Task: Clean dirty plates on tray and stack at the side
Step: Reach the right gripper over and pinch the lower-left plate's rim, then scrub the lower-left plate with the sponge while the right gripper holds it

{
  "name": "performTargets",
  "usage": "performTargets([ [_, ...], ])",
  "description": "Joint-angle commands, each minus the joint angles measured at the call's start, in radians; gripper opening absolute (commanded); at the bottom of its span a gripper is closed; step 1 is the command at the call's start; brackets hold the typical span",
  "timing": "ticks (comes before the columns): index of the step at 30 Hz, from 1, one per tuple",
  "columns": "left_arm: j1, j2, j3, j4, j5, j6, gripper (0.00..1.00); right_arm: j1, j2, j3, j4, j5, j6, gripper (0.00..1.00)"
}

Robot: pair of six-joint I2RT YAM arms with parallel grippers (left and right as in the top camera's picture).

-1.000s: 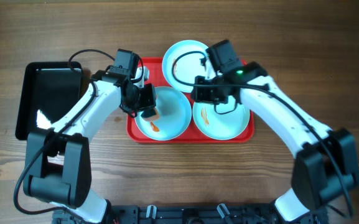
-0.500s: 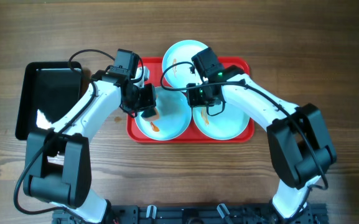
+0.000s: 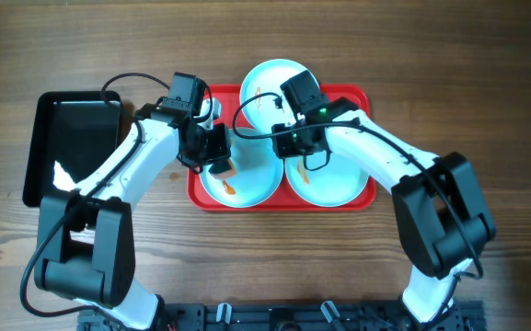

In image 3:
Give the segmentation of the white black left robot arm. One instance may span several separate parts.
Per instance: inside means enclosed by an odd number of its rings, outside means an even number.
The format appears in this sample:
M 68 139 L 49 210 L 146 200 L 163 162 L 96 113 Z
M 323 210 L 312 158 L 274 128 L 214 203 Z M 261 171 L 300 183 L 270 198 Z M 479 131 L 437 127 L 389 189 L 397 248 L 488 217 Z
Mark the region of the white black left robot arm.
M 133 210 L 174 160 L 200 174 L 231 155 L 228 128 L 214 123 L 211 88 L 176 73 L 167 95 L 131 114 L 124 141 L 71 190 L 40 201 L 37 246 L 19 287 L 39 317 L 78 313 L 110 330 L 174 330 L 164 299 L 134 277 Z

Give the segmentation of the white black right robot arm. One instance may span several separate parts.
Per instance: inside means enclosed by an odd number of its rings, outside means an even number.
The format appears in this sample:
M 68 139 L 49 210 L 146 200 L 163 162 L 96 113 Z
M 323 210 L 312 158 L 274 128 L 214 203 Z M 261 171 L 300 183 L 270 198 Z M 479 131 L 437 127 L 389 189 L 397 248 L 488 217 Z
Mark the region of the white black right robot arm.
M 391 194 L 399 240 L 413 265 L 402 303 L 417 324 L 440 322 L 460 279 L 482 278 L 479 254 L 496 234 L 471 163 L 457 152 L 439 156 L 401 141 L 348 98 L 329 100 L 308 71 L 280 88 L 295 123 L 273 125 L 274 152 L 340 155 Z

